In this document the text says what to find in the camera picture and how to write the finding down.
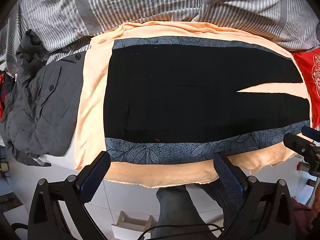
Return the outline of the grey button jacket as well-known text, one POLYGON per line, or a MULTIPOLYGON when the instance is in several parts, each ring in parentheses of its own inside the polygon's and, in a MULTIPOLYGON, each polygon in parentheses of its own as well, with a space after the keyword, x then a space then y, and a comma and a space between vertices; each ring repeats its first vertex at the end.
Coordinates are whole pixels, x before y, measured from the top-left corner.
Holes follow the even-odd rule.
POLYGON ((1 136, 7 151, 28 166, 46 166, 45 154, 65 155, 74 135, 85 52, 46 63, 40 38, 25 32, 17 49, 17 81, 5 98, 1 136))

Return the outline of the small wooden stool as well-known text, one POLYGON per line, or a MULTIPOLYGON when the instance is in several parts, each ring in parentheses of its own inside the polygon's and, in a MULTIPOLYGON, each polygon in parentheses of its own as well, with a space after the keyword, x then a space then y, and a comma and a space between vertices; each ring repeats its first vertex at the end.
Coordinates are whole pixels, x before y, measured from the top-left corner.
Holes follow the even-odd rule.
POLYGON ((124 211, 111 211, 111 215, 113 239, 138 239, 144 231, 156 226, 159 218, 158 215, 140 215, 124 211))

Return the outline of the black pants blue floral trim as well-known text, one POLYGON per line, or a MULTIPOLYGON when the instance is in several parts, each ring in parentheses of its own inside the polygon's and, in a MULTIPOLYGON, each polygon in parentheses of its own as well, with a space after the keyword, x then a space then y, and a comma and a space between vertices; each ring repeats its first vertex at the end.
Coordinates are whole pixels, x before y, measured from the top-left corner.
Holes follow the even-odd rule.
POLYGON ((260 150, 310 125, 294 62, 263 46, 195 37, 116 40, 104 133, 112 161, 186 164, 260 150))

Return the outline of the red embroidered pillow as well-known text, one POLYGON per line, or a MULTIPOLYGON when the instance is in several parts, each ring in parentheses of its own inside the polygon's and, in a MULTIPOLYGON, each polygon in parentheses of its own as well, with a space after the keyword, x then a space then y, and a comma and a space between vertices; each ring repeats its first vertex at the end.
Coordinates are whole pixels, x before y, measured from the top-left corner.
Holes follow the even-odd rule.
POLYGON ((319 126, 319 48, 310 52, 293 53, 293 57, 302 72, 311 99, 312 127, 319 126))

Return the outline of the grey trousered operator legs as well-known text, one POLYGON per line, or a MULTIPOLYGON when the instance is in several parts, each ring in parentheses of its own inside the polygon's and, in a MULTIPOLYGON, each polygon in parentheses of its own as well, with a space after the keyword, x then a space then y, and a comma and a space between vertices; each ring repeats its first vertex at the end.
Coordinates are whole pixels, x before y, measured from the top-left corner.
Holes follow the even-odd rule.
MULTIPOLYGON (((223 210, 223 225, 227 226, 240 205, 235 204, 220 179, 209 184, 197 184, 223 210)), ((184 185, 160 188, 157 191, 160 214, 152 238, 216 239, 200 217, 184 185)))

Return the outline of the grey white striped duvet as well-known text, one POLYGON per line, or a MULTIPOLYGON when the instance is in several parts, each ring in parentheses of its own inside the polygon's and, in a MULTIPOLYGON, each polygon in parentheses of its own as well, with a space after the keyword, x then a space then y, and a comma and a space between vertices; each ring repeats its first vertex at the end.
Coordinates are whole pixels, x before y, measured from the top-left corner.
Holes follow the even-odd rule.
POLYGON ((319 19, 306 0, 18 0, 1 28, 1 70, 17 73, 16 51, 27 30, 53 62, 85 50, 91 36, 146 21, 209 22, 289 51, 319 47, 319 19))

